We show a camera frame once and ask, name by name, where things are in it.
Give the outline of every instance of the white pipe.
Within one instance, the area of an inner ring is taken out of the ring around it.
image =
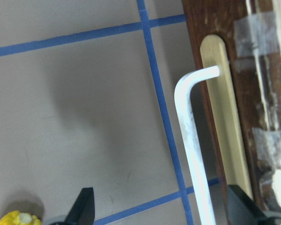
[[[215,218],[190,94],[195,84],[217,77],[219,74],[217,66],[188,73],[179,80],[175,88],[175,106],[202,225],[215,225]]]

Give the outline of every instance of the tile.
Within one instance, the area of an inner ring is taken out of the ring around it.
[[[110,223],[110,225],[143,225],[143,224],[174,224],[185,225],[185,213],[181,199],[176,199],[146,211],[134,214],[121,220]]]
[[[0,0],[0,47],[139,21],[135,0]]]
[[[180,163],[186,186],[189,187],[192,185],[192,182],[174,103],[174,90],[177,82],[185,74],[196,70],[186,23],[182,22],[153,28],[152,37]],[[207,177],[211,179],[217,177],[215,156],[205,119],[199,86],[196,86],[192,91],[192,107]]]
[[[0,57],[0,217],[96,219],[178,190],[141,31]]]
[[[149,19],[183,14],[182,1],[145,0]]]
[[[209,188],[209,190],[210,190],[212,205],[214,208],[216,224],[227,225],[228,223],[226,219],[226,212],[223,203],[221,186],[219,184],[213,185]],[[195,194],[188,195],[188,198],[192,209],[193,224],[201,225]]]

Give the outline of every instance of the clear tape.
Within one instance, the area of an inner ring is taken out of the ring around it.
[[[252,14],[235,21],[234,39],[239,58],[279,52],[275,13]]]
[[[281,130],[265,131],[253,128],[258,160],[265,161],[272,170],[281,170]]]

